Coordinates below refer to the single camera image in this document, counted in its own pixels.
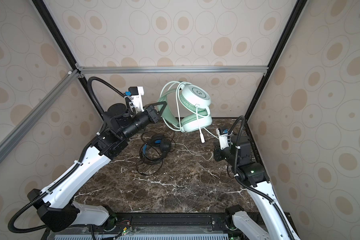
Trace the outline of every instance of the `black cable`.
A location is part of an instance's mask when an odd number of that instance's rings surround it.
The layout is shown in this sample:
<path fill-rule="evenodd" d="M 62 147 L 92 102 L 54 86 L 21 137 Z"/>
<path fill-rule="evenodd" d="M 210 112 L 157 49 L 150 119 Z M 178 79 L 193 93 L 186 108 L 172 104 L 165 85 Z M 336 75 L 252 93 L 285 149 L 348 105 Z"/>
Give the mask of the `black cable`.
<path fill-rule="evenodd" d="M 238 171 L 237 171 L 237 162 L 238 162 L 238 159 L 239 159 L 239 149 L 238 149 L 237 147 L 238 147 L 238 144 L 239 144 L 239 142 L 240 142 L 240 137 L 241 137 L 241 134 L 242 134 L 242 132 L 243 132 L 243 130 L 244 130 L 244 122 L 245 122 L 246 120 L 245 120 L 245 118 L 244 118 L 243 116 L 240 116 L 240 117 L 238 117 L 238 118 L 236 119 L 234 125 L 236 125 L 239 121 L 241 121 L 241 125 L 240 125 L 239 133 L 237 134 L 237 140 L 236 140 L 236 145 L 235 145 L 235 147 L 236 147 L 236 150 L 235 150 L 235 160 L 234 160 L 233 166 L 232 166 L 232 171 L 233 171 L 233 173 L 234 173 L 234 175 L 235 175 L 235 179 L 236 179 L 236 181 L 237 181 L 240 185 L 242 185 L 242 186 L 245 187 L 246 189 L 248 189 L 248 190 L 250 190 L 250 191 L 252 191 L 252 192 L 254 192 L 254 193 L 256 193 L 256 194 L 258 194 L 258 195 L 260 195 L 260 196 L 262 196 L 263 198 L 267 199 L 267 200 L 269 201 L 269 203 L 273 205 L 273 207 L 276 209 L 277 213 L 279 214 L 281 221 L 283 222 L 283 225 L 284 225 L 285 230 L 287 231 L 288 237 L 289 237 L 291 240 L 294 240 L 295 238 L 293 237 L 293 234 L 292 234 L 292 232 L 291 232 L 291 229 L 289 228 L 288 222 L 287 222 L 287 220 L 285 219 L 285 217 L 284 217 L 284 215 L 283 215 L 283 212 L 281 211 L 281 209 L 279 208 L 279 206 L 276 204 L 276 202 L 274 202 L 274 200 L 273 200 L 270 196 L 266 195 L 265 193 L 260 192 L 259 190 L 254 189 L 254 188 L 251 187 L 251 186 L 247 186 L 247 185 L 243 182 L 243 180 L 241 179 L 241 177 L 238 175 L 238 173 L 237 173 L 237 172 L 238 172 Z"/>
<path fill-rule="evenodd" d="M 91 97 L 91 99 L 93 100 L 93 102 L 95 103 L 96 107 L 100 110 L 101 114 L 104 113 L 104 110 L 103 108 L 101 107 L 99 101 L 97 100 L 96 96 L 95 96 L 95 93 L 93 92 L 93 88 L 92 88 L 92 81 L 99 81 L 101 82 L 102 84 L 106 85 L 107 87 L 109 87 L 110 89 L 112 89 L 113 91 L 115 91 L 117 94 L 119 94 L 120 96 L 122 96 L 123 98 L 125 98 L 125 105 L 127 106 L 128 108 L 128 111 L 131 115 L 135 115 L 136 114 L 136 109 L 135 107 L 131 107 L 131 99 L 126 97 L 125 93 L 122 93 L 120 92 L 117 88 L 115 88 L 114 86 L 112 86 L 111 84 L 107 83 L 105 80 L 101 79 L 101 78 L 98 78 L 98 77 L 95 77 L 95 76 L 92 76 L 88 79 L 88 83 L 87 83 L 87 86 L 88 86 L 88 92 L 89 92 L 89 95 Z"/>
<path fill-rule="evenodd" d="M 244 119 L 244 116 L 241 115 L 240 117 L 238 117 L 235 122 L 233 123 L 231 129 L 228 131 L 228 135 L 230 135 L 233 131 L 233 129 L 236 127 L 236 124 L 241 120 L 241 119 Z"/>
<path fill-rule="evenodd" d="M 104 132 L 106 128 L 106 125 L 103 124 L 100 133 Z M 91 143 L 96 139 L 96 137 L 94 137 L 90 142 L 87 143 L 87 145 L 83 148 L 81 155 L 79 157 L 79 162 L 81 163 L 84 159 L 84 156 L 87 152 L 87 149 L 90 147 Z M 48 195 L 48 192 L 52 192 L 55 188 L 57 188 L 63 181 L 65 181 L 70 175 L 72 175 L 72 173 L 80 166 L 79 163 L 76 163 L 71 170 L 69 170 L 69 172 L 67 172 L 66 175 L 64 175 L 61 179 L 59 179 L 56 183 L 54 183 L 51 187 L 48 188 L 47 191 L 43 192 L 42 194 L 39 194 L 35 199 L 33 199 L 31 202 L 29 202 L 28 204 L 26 204 L 24 207 L 22 207 L 20 210 L 18 210 L 17 213 L 15 213 L 13 215 L 13 217 L 10 219 L 10 221 L 8 222 L 8 230 L 10 230 L 13 233 L 27 233 L 27 232 L 34 232 L 43 228 L 46 228 L 47 226 L 41 225 L 41 226 L 37 226 L 37 227 L 33 227 L 33 228 L 16 228 L 14 226 L 14 222 L 16 221 L 16 219 L 18 217 L 20 217 L 20 215 L 22 213 L 24 213 L 27 209 L 29 209 L 30 207 L 32 207 L 35 203 L 37 203 L 38 201 L 42 200 L 46 195 Z"/>
<path fill-rule="evenodd" d="M 231 177 L 230 174 L 229 174 L 229 163 L 227 163 L 227 174 L 230 178 L 235 178 L 235 177 Z"/>
<path fill-rule="evenodd" d="M 92 235 L 92 239 L 96 240 L 95 233 L 93 232 L 93 224 L 91 224 L 91 235 Z"/>
<path fill-rule="evenodd" d="M 119 233 L 116 237 L 107 237 L 107 238 L 103 238 L 102 240 L 115 240 L 118 237 L 121 237 L 121 235 L 123 235 L 123 232 Z"/>
<path fill-rule="evenodd" d="M 99 109 L 100 113 L 103 114 L 104 113 L 104 110 L 103 108 L 101 107 L 99 101 L 97 100 L 96 96 L 95 96 L 95 93 L 93 92 L 93 89 L 92 89 L 92 81 L 99 81 L 103 84 L 105 84 L 107 87 L 109 87 L 110 89 L 112 89 L 113 91 L 115 91 L 116 93 L 118 93 L 120 96 L 124 97 L 125 94 L 120 92 L 118 89 L 116 89 L 114 86 L 112 86 L 111 84 L 107 83 L 106 81 L 104 81 L 103 79 L 101 78 L 98 78 L 98 77 L 90 77 L 88 79 L 88 83 L 87 83 L 87 86 L 88 86 L 88 91 L 89 91 L 89 95 L 90 97 L 92 98 L 93 102 L 95 103 L 96 105 L 96 108 Z M 130 104 L 128 103 L 130 101 L 127 100 L 129 98 L 126 98 L 125 99 L 125 102 L 127 103 L 127 105 L 130 107 Z M 107 125 L 106 123 L 104 122 L 103 123 L 103 126 L 101 127 L 101 130 L 100 130 L 100 134 L 102 132 L 105 131 Z M 84 156 L 87 152 L 87 149 L 91 146 L 91 143 L 97 138 L 94 137 L 90 142 L 87 143 L 87 145 L 83 148 L 82 152 L 81 152 L 81 155 L 79 157 L 79 160 L 78 162 L 82 162 L 83 159 L 84 159 Z M 40 230 L 40 229 L 43 229 L 43 228 L 46 228 L 47 226 L 44 224 L 44 225 L 41 225 L 41 226 L 37 226 L 37 227 L 33 227 L 33 228 L 24 228 L 24 229 L 21 229 L 21 228 L 16 228 L 14 226 L 14 222 L 16 221 L 16 219 L 22 214 L 24 213 L 27 209 L 29 209 L 30 207 L 32 207 L 34 204 L 36 204 L 37 202 L 41 201 L 46 195 L 48 195 L 48 192 L 52 192 L 55 188 L 57 188 L 62 182 L 64 182 L 70 175 L 72 175 L 72 173 L 80 166 L 79 163 L 76 163 L 72 169 L 67 172 L 67 174 L 65 174 L 61 179 L 59 179 L 57 182 L 55 182 L 51 187 L 48 188 L 47 191 L 45 191 L 44 193 L 42 194 L 39 194 L 35 199 L 33 199 L 31 202 L 29 202 L 28 204 L 26 204 L 24 207 L 22 207 L 20 210 L 18 210 L 17 213 L 15 213 L 13 215 L 13 217 L 10 219 L 10 221 L 8 222 L 8 230 L 10 230 L 11 232 L 13 233 L 27 233 L 27 232 L 34 232 L 34 231 L 37 231 L 37 230 Z"/>
<path fill-rule="evenodd" d="M 154 147 L 154 146 L 150 146 L 149 145 L 149 142 L 151 141 L 150 139 L 147 140 L 147 141 L 144 141 L 143 139 L 143 136 L 147 133 L 153 133 L 154 135 L 156 134 L 156 132 L 153 132 L 153 131 L 144 131 L 141 136 L 140 136 L 140 139 L 141 141 L 143 142 L 143 145 L 140 147 L 139 149 L 139 160 L 136 161 L 136 171 L 140 174 L 140 175 L 143 175 L 143 176 L 151 176 L 153 174 L 155 174 L 156 172 L 158 172 L 161 167 L 163 166 L 163 160 L 165 159 L 165 157 L 162 156 L 162 154 L 160 154 L 160 152 Z M 175 148 L 172 150 L 172 151 L 169 151 L 169 152 L 173 152 L 175 149 L 176 149 L 176 142 L 173 140 L 173 137 L 167 137 L 165 135 L 163 135 L 163 138 L 168 138 L 168 139 L 171 139 L 171 144 L 172 142 L 175 144 Z M 150 149 L 154 149 L 157 154 L 159 155 L 158 158 L 150 158 L 147 156 L 147 154 L 144 154 L 144 146 L 146 146 L 146 149 L 145 149 L 145 152 L 149 151 Z M 150 165 L 150 166 L 153 166 L 153 165 L 157 165 L 157 164 L 160 164 L 159 168 L 154 171 L 153 173 L 146 173 L 146 172 L 141 172 L 139 170 L 139 165 L 142 165 L 142 164 L 147 164 L 147 165 Z"/>

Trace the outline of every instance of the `headphones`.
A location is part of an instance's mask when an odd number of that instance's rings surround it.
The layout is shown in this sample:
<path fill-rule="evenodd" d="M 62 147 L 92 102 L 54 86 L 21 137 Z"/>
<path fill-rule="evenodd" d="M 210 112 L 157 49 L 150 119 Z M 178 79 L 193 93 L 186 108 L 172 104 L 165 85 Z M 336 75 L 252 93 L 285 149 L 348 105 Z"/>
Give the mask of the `headphones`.
<path fill-rule="evenodd" d="M 171 150 L 171 140 L 162 134 L 155 134 L 145 144 L 145 149 L 147 148 L 147 146 L 159 147 L 161 151 L 161 158 L 165 158 L 168 155 L 168 152 Z"/>
<path fill-rule="evenodd" d="M 150 176 L 156 173 L 161 166 L 163 166 L 163 160 L 168 155 L 168 152 L 171 150 L 172 145 L 172 139 L 169 137 L 165 137 L 163 134 L 155 134 L 151 137 L 151 139 L 147 142 L 145 142 L 141 147 L 139 151 L 140 160 L 136 162 L 136 170 L 138 173 L 140 173 L 143 176 Z M 161 155 L 158 158 L 150 158 L 147 156 L 147 151 L 149 149 L 153 148 L 156 150 L 156 148 L 160 148 Z M 161 163 L 160 167 L 154 171 L 153 173 L 144 173 L 140 172 L 138 166 L 140 164 L 148 164 L 148 165 L 156 165 Z"/>
<path fill-rule="evenodd" d="M 167 92 L 163 94 L 164 89 L 169 85 L 169 89 Z M 178 84 L 177 88 L 172 88 L 173 85 Z M 195 86 L 188 82 L 179 82 L 179 81 L 171 81 L 167 83 L 160 94 L 160 98 L 157 100 L 158 102 L 167 102 L 167 96 L 170 93 L 176 93 L 176 103 L 177 103 L 177 114 L 180 116 L 178 102 L 180 101 L 181 104 L 185 108 L 187 108 L 191 115 L 184 117 L 180 122 L 174 117 L 169 105 L 164 109 L 162 113 L 162 118 L 165 124 L 174 131 L 181 131 L 181 132 L 193 132 L 199 129 L 200 131 L 200 138 L 202 142 L 204 141 L 204 136 L 201 132 L 201 128 L 207 127 L 212 124 L 212 117 L 209 109 L 209 105 L 211 104 L 211 98 L 206 91 Z"/>

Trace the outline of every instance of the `dark marble surface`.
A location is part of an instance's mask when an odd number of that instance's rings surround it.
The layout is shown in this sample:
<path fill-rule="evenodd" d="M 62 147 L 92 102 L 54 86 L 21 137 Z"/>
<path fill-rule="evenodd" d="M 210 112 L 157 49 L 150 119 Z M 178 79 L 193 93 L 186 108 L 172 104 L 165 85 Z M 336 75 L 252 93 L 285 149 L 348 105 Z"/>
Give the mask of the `dark marble surface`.
<path fill-rule="evenodd" d="M 215 133 L 217 126 L 233 122 L 234 119 L 214 119 L 208 129 Z M 149 125 L 146 131 L 173 136 L 173 131 L 163 122 Z M 107 204 L 115 212 L 224 212 L 235 204 L 247 212 L 257 212 L 246 190 L 227 175 L 226 161 L 213 159 L 213 142 L 217 139 L 205 130 L 203 133 L 205 143 L 201 143 L 198 131 L 175 132 L 174 141 L 187 146 L 196 156 L 178 144 L 161 169 L 151 176 L 136 171 L 135 163 L 143 144 L 141 134 L 136 134 L 119 156 L 79 189 L 75 200 L 90 205 Z M 146 133 L 143 138 L 146 140 L 152 134 Z M 139 171 L 153 171 L 158 166 L 141 165 Z"/>

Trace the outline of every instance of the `mint green headphones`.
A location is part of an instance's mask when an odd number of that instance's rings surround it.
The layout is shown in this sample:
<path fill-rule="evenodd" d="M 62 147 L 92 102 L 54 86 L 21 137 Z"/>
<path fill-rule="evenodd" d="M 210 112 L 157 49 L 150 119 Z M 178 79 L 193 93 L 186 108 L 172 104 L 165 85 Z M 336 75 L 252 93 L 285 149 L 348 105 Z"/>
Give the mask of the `mint green headphones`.
<path fill-rule="evenodd" d="M 189 111 L 191 111 L 192 114 L 184 117 L 179 122 L 174 117 L 171 109 L 169 108 L 169 105 L 167 105 L 162 114 L 162 118 L 164 119 L 167 126 L 174 131 L 192 132 L 211 125 L 212 117 L 210 116 L 208 107 L 211 104 L 211 98 L 209 97 L 208 93 L 203 89 L 192 85 L 191 83 L 178 81 L 171 81 L 167 83 L 163 90 L 171 83 L 172 85 L 170 86 L 170 89 L 166 93 L 161 94 L 161 97 L 157 101 L 165 101 L 168 103 L 168 94 L 176 92 L 177 101 L 180 101 L 180 103 L 183 104 L 183 106 Z M 177 89 L 171 89 L 174 84 L 178 84 Z"/>

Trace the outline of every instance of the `blue headphone accent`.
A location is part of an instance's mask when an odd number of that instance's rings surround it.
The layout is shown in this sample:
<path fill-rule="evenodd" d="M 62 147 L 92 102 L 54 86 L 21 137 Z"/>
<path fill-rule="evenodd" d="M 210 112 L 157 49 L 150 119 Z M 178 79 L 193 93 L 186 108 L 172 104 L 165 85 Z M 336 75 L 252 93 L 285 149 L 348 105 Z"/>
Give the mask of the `blue headphone accent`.
<path fill-rule="evenodd" d="M 156 143 L 156 144 L 161 143 L 161 139 L 156 140 L 156 141 L 155 141 L 155 143 Z M 146 144 L 144 144 L 144 147 L 143 147 L 143 154 L 144 154 L 144 155 L 145 155 L 145 150 L 147 149 L 147 146 L 148 146 L 148 144 L 147 144 L 147 143 L 146 143 Z"/>

